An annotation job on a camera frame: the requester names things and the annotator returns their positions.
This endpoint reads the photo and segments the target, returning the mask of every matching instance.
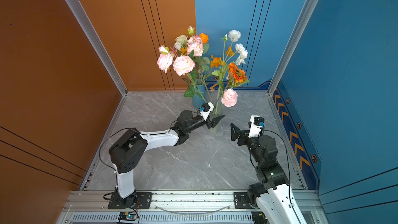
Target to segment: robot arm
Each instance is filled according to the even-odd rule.
[[[109,149],[113,167],[116,170],[117,193],[127,207],[135,203],[134,168],[147,150],[162,146],[177,146],[189,138],[189,133],[206,125],[215,127],[224,115],[210,120],[209,114],[214,109],[211,102],[199,109],[199,115],[193,117],[189,110],[182,111],[176,123],[169,130],[158,132],[139,132],[136,128],[128,129]]]
[[[260,181],[249,186],[248,198],[253,207],[259,207],[271,224],[306,224],[289,187],[289,181],[276,161],[278,149],[275,138],[263,135],[264,118],[252,115],[250,130],[241,131],[231,123],[231,140],[246,145],[257,163]]]

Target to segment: marble floor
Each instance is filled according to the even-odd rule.
[[[191,132],[182,145],[145,152],[134,171],[136,189],[247,189],[258,179],[247,147],[231,141],[230,124],[247,130],[250,116],[256,114],[265,118],[266,130],[280,133],[271,107],[274,106],[268,103],[264,91],[238,91],[238,103],[223,108],[225,117],[217,132],[200,127]],[[166,130],[183,110],[196,111],[192,99],[184,97],[183,93],[129,92],[112,133],[127,127],[148,132]],[[108,149],[123,133],[110,138],[103,148],[101,158],[107,164],[111,164]],[[287,174],[285,146],[274,136],[277,160]],[[298,173],[289,162],[292,188],[302,189]],[[113,190],[115,186],[114,171],[97,162],[86,190]]]

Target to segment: orange flower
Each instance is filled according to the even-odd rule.
[[[234,52],[232,51],[231,46],[228,47],[228,50],[225,53],[227,56],[228,55],[230,55],[231,57],[234,56]]]
[[[207,41],[209,40],[209,36],[204,33],[200,33],[199,37],[202,39],[203,44],[207,43]]]
[[[213,55],[210,56],[212,58],[212,61],[210,62],[210,67],[218,67],[218,66],[223,66],[224,62],[221,60],[221,57],[214,57]]]
[[[180,51],[181,51],[181,55],[183,55],[183,54],[187,51],[187,48],[181,47],[181,48],[180,48]]]
[[[228,67],[228,77],[234,78],[236,83],[243,82],[243,80],[247,79],[246,73],[239,69],[234,63],[230,63]]]

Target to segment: blue vase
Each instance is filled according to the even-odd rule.
[[[197,88],[198,88],[198,91],[202,93],[203,97],[206,98],[206,95],[205,95],[205,91],[206,91],[205,84],[198,85]],[[199,95],[195,94],[192,97],[192,105],[193,105],[193,107],[200,108],[204,103],[206,103],[206,102]]]

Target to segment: blue wall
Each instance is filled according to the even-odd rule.
[[[258,87],[273,76],[304,2],[195,0],[197,31],[209,35],[209,56],[222,56],[221,38],[232,29],[240,31],[238,43],[249,52],[246,64],[240,66],[251,81],[244,86]]]
[[[386,172],[398,167],[397,5],[319,0],[282,77],[322,161],[332,224],[398,218],[396,202],[366,207],[398,199],[398,169]]]

